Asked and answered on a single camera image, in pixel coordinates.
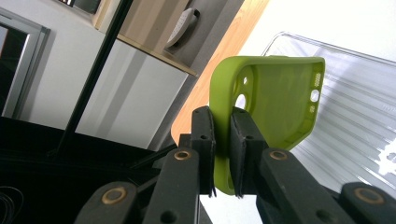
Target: translucent plastic sheet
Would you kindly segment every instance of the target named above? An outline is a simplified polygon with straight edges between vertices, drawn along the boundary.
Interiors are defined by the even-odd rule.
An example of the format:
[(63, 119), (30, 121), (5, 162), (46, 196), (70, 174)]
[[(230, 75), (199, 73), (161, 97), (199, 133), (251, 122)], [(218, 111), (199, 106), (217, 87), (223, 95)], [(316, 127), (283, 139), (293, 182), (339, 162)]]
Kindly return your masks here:
[(396, 63), (286, 33), (263, 55), (326, 60), (314, 131), (291, 151), (317, 181), (336, 191), (362, 181), (396, 197)]

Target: white wall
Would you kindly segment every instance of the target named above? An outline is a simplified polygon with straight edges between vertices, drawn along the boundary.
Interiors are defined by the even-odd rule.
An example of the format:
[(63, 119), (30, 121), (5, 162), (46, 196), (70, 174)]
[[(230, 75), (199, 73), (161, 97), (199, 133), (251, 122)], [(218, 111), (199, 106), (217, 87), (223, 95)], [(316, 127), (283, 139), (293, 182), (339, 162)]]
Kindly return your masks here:
[[(92, 27), (88, 14), (55, 0), (0, 2), (51, 29), (21, 119), (64, 129), (105, 36)], [(116, 41), (78, 132), (146, 148), (185, 78)]]
[[(239, 54), (262, 55), (284, 31), (396, 61), (394, 0), (270, 0)], [(261, 223), (255, 197), (201, 200), (214, 223)]]

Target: green phone case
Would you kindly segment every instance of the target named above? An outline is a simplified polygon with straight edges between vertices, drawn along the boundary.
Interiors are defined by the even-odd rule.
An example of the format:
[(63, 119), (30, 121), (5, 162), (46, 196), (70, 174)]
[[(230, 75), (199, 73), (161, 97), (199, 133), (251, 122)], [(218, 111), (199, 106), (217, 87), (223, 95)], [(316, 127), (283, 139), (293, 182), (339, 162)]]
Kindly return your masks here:
[(215, 122), (215, 185), (234, 194), (228, 144), (230, 116), (238, 97), (270, 147), (292, 149), (311, 132), (318, 112), (325, 62), (319, 57), (236, 56), (223, 60), (210, 82)]

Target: black pole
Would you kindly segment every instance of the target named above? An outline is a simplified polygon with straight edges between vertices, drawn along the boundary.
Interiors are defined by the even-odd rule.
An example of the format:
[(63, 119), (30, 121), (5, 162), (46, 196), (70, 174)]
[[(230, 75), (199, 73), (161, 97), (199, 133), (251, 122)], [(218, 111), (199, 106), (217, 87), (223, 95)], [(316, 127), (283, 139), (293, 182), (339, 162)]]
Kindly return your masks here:
[(133, 0), (120, 1), (113, 20), (111, 21), (110, 26), (107, 30), (105, 40), (103, 41), (102, 46), (96, 56), (95, 62), (93, 63), (91, 72), (88, 75), (87, 80), (85, 81), (85, 85), (82, 89), (80, 96), (78, 97), (76, 107), (74, 108), (72, 116), (67, 123), (66, 129), (64, 130), (64, 135), (62, 136), (61, 142), (59, 143), (58, 148), (53, 151), (52, 155), (54, 156), (55, 160), (61, 160), (66, 154), (67, 143), (70, 141), (76, 131), (82, 114), (84, 113), (85, 107), (90, 100), (93, 89), (103, 70), (103, 67), (105, 66), (107, 57), (111, 49), (113, 48), (114, 42), (116, 41), (117, 35), (120, 32), (121, 26), (126, 18), (126, 15), (128, 14), (132, 2)]
[(148, 155), (147, 157), (143, 158), (142, 160), (131, 165), (129, 168), (130, 169), (140, 169), (142, 167), (150, 165), (150, 164), (154, 163), (155, 161), (159, 160), (160, 158), (165, 157), (170, 151), (172, 151), (173, 149), (176, 149), (176, 148), (177, 148), (177, 145), (172, 144), (169, 147), (166, 147), (164, 149), (161, 149), (159, 151), (156, 151), (156, 152)]

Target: wooden shelf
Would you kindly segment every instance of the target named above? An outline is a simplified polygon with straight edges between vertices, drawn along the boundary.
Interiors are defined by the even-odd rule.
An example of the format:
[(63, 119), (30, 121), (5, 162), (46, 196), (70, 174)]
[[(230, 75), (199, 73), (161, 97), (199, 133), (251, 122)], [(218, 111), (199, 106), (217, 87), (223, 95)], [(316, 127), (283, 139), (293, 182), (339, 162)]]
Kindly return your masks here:
[(147, 54), (165, 62), (168, 63), (172, 66), (174, 66), (177, 69), (180, 69), (183, 72), (186, 72), (190, 75), (193, 76), (197, 76), (197, 73), (195, 71), (193, 71), (192, 69), (190, 69), (186, 64), (184, 64), (183, 62), (181, 62), (179, 59), (177, 59), (176, 57), (174, 57), (172, 54), (168, 53), (167, 51), (163, 50), (163, 52), (160, 54), (152, 49), (149, 49), (135, 41), (133, 41), (132, 39), (124, 36), (124, 35), (118, 35), (118, 40), (136, 48), (136, 49), (140, 49), (144, 52), (146, 52)]

